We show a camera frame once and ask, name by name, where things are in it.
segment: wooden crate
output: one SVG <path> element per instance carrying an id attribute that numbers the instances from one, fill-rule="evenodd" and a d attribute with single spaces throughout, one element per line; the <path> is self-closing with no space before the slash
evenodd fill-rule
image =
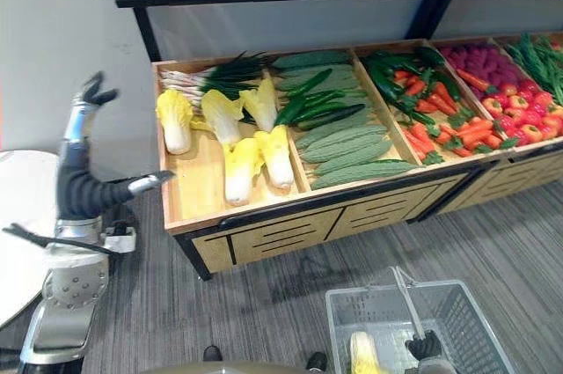
<path id="1" fill-rule="evenodd" d="M 378 121 L 389 129 L 393 147 L 386 157 L 419 163 L 354 50 L 350 50 L 350 59 L 374 102 Z M 156 95 L 163 90 L 158 80 L 160 71 L 194 72 L 221 61 L 154 63 Z M 254 131 L 248 125 L 241 128 L 246 135 Z M 194 131 L 193 135 L 194 148 L 173 156 L 166 152 L 158 126 L 161 169 L 177 174 L 163 187 L 165 228 L 180 242 L 202 278 L 246 262 L 415 219 L 479 166 L 479 158 L 451 160 L 440 167 L 421 167 L 392 178 L 311 191 L 312 178 L 307 176 L 307 167 L 290 136 L 296 184 L 289 191 L 273 191 L 262 173 L 250 203 L 231 207 L 223 199 L 221 147 L 208 132 Z"/>

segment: produce display stand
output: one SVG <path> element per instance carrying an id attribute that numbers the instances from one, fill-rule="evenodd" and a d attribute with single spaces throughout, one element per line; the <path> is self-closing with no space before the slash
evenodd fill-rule
<path id="1" fill-rule="evenodd" d="M 155 93 L 158 95 L 162 90 L 158 83 L 160 70 L 182 69 L 189 72 L 218 61 L 161 62 L 147 7 L 253 1 L 278 0 L 116 0 L 116 3 L 118 7 L 134 9 L 148 55 L 154 62 Z M 430 38 L 450 1 L 423 0 L 406 37 Z M 403 48 L 412 45 L 412 42 L 369 45 L 349 52 L 362 87 L 375 104 L 377 118 L 390 131 L 396 152 L 407 161 L 419 163 L 420 160 L 404 138 L 357 55 L 373 47 Z M 456 81 L 464 91 L 461 80 L 457 78 Z M 466 99 L 470 97 L 471 93 L 465 96 Z M 482 107 L 479 102 L 474 106 L 478 110 Z M 278 196 L 271 194 L 264 180 L 258 178 L 255 199 L 244 207 L 228 208 L 222 204 L 223 197 L 218 196 L 217 190 L 221 189 L 211 188 L 212 192 L 205 199 L 200 199 L 205 195 L 200 191 L 207 189 L 201 183 L 192 183 L 194 171 L 199 170 L 197 175 L 203 182 L 213 179 L 209 176 L 223 169 L 223 157 L 218 153 L 217 144 L 210 139 L 210 134 L 197 132 L 194 135 L 200 153 L 195 156 L 190 151 L 188 155 L 173 156 L 165 152 L 162 129 L 158 126 L 161 168 L 177 173 L 177 178 L 163 187 L 165 228 L 178 240 L 203 280 L 208 280 L 211 273 L 246 262 L 403 220 L 422 220 L 436 212 L 453 209 L 452 206 L 460 197 L 463 198 L 463 194 L 472 188 L 479 189 L 479 185 L 486 184 L 484 180 L 489 173 L 500 170 L 504 165 L 529 165 L 532 160 L 556 158 L 555 154 L 557 157 L 560 154 L 547 150 L 548 145 L 544 144 L 539 148 L 520 150 L 521 155 L 518 155 L 517 149 L 510 149 L 471 158 L 446 158 L 439 165 L 415 169 L 388 179 L 366 180 L 311 191 L 295 145 L 290 142 L 291 163 L 296 175 L 294 187 L 284 196 Z M 190 157 L 197 157 L 198 164 L 194 165 Z M 533 182 L 526 178 L 522 184 L 531 186 Z"/>

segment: wooden panel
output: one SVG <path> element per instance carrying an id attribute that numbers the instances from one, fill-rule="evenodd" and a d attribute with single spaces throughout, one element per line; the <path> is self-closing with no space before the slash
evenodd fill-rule
<path id="1" fill-rule="evenodd" d="M 488 202 L 557 179 L 562 157 L 563 152 L 518 163 L 505 162 L 477 179 L 440 213 Z"/>
<path id="2" fill-rule="evenodd" d="M 368 201 L 349 205 L 327 239 L 343 238 L 414 218 L 463 177 L 463 174 L 459 174 L 438 182 L 403 188 L 391 194 L 375 195 Z"/>
<path id="3" fill-rule="evenodd" d="M 214 240 L 208 240 L 206 237 L 196 238 L 194 245 L 210 273 L 217 273 L 233 267 L 226 237 Z"/>
<path id="4" fill-rule="evenodd" d="M 313 246 L 325 239 L 342 210 L 333 209 L 231 237 L 237 263 L 253 262 Z"/>

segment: wooden tray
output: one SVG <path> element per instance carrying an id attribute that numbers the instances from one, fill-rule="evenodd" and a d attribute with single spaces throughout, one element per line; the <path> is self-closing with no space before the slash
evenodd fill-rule
<path id="1" fill-rule="evenodd" d="M 496 37 L 496 38 L 501 40 L 501 41 L 504 40 L 505 41 L 504 43 L 506 44 L 507 43 L 506 41 L 508 41 L 508 38 L 512 38 L 514 40 L 517 40 L 520 37 L 511 35 L 511 36 L 501 36 L 501 37 Z M 453 47 L 453 46 L 464 45 L 464 44 L 469 44 L 469 43 L 491 44 L 491 45 L 496 46 L 497 49 L 499 50 L 499 53 L 501 55 L 505 55 L 520 70 L 523 77 L 531 79 L 531 76 L 528 73 L 526 73 L 526 71 L 522 67 L 520 67 L 518 64 L 516 64 L 514 62 L 514 60 L 512 59 L 512 57 L 506 52 L 506 50 L 503 47 L 501 47 L 501 45 L 492 37 L 472 37 L 472 38 L 463 38 L 463 39 L 458 39 L 458 40 L 432 41 L 432 44 L 435 47 Z M 457 81 L 463 86 L 463 89 L 465 91 L 466 96 L 469 99 L 473 100 L 474 105 L 477 106 L 477 107 L 480 107 L 482 109 L 481 112 L 486 114 L 492 120 L 493 116 L 491 116 L 491 114 L 483 107 L 483 105 L 480 103 L 480 101 L 477 99 L 477 97 L 475 97 L 475 94 L 473 94 L 471 89 L 469 89 L 469 86 L 467 86 L 465 81 L 463 81 L 457 75 L 457 73 L 453 70 L 453 68 L 450 66 L 449 63 L 446 62 L 446 66 L 451 71 L 452 76 L 454 76 L 457 79 Z M 508 138 L 504 133 L 502 133 L 502 137 L 505 138 L 505 139 Z M 560 145 L 563 145 L 563 136 L 559 136 L 557 138 L 549 139 L 549 140 L 546 140 L 546 141 L 540 141 L 539 143 L 531 143 L 531 144 L 520 146 L 520 147 L 516 146 L 513 149 L 514 155 L 512 157 L 524 158 L 526 156 L 532 156 L 532 155 L 538 154 L 542 150 L 559 148 Z"/>
<path id="2" fill-rule="evenodd" d="M 401 41 L 401 42 L 389 42 L 389 43 L 384 43 L 384 44 L 372 44 L 372 45 L 368 45 L 368 46 L 361 46 L 361 47 L 356 47 L 355 48 L 355 53 L 360 57 L 364 57 L 366 55 L 368 55 L 369 53 L 371 53 L 374 50 L 385 50 L 385 51 L 389 51 L 390 53 L 407 53 L 407 52 L 411 52 L 413 51 L 413 49 L 415 47 L 418 46 L 427 46 L 427 47 L 431 47 L 434 48 L 434 46 L 428 42 L 427 40 L 407 40 L 407 41 Z M 444 65 L 444 68 L 442 69 L 442 72 L 445 73 L 446 75 L 450 76 L 453 78 L 453 80 L 456 82 L 460 92 L 461 92 L 461 102 L 463 103 L 464 106 L 469 107 L 477 116 L 488 119 L 488 120 L 492 120 L 492 117 L 490 116 L 490 114 L 485 110 L 485 108 L 477 101 L 477 99 L 475 99 L 475 96 L 473 94 L 468 95 L 467 94 L 467 87 L 463 84 L 461 85 L 460 83 L 463 82 L 461 81 L 461 79 L 459 77 L 454 77 L 452 75 L 452 68 L 449 65 Z M 393 107 L 393 106 L 387 106 L 384 101 L 383 101 L 383 105 L 388 109 L 388 112 L 391 114 L 392 119 L 395 121 L 395 124 L 398 126 L 397 121 L 408 121 L 408 118 L 402 113 L 400 112 L 397 108 Z M 432 117 L 435 121 L 436 121 L 436 125 L 442 122 L 447 122 L 447 116 L 445 114 L 443 114 L 442 112 L 435 112 L 432 114 L 429 114 L 430 117 Z M 403 131 L 401 128 L 398 128 L 402 138 L 405 139 L 405 136 L 403 135 Z M 430 168 L 439 168 L 439 167 L 444 167 L 444 166 L 448 166 L 452 163 L 459 163 L 460 161 L 473 161 L 475 163 L 479 163 L 479 162 L 486 162 L 486 161 L 490 161 L 490 160 L 496 160 L 499 158 L 508 158 L 511 151 L 510 150 L 495 150 L 493 152 L 490 152 L 488 154 L 475 154 L 471 157 L 467 157 L 467 158 L 461 158 L 459 157 L 457 154 L 455 154 L 452 151 L 448 151 L 448 150 L 443 150 L 440 145 L 438 143 L 434 143 L 435 144 L 435 149 L 436 151 L 438 151 L 438 153 L 443 157 L 444 162 L 440 163 L 440 164 L 436 164 L 436 165 L 431 165 L 429 166 Z"/>

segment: robotic hand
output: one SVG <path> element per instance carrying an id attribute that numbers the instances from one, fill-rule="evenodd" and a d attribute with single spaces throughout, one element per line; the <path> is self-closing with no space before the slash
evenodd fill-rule
<path id="1" fill-rule="evenodd" d="M 135 230 L 127 227 L 122 235 L 111 228 L 102 231 L 101 215 L 173 176 L 164 171 L 105 183 L 91 175 L 91 123 L 99 108 L 117 97 L 116 90 L 99 91 L 102 81 L 102 72 L 96 73 L 72 101 L 60 149 L 55 237 L 38 237 L 16 224 L 4 229 L 45 246 L 49 268 L 19 372 L 80 372 L 94 308 L 108 283 L 108 256 L 135 250 Z"/>

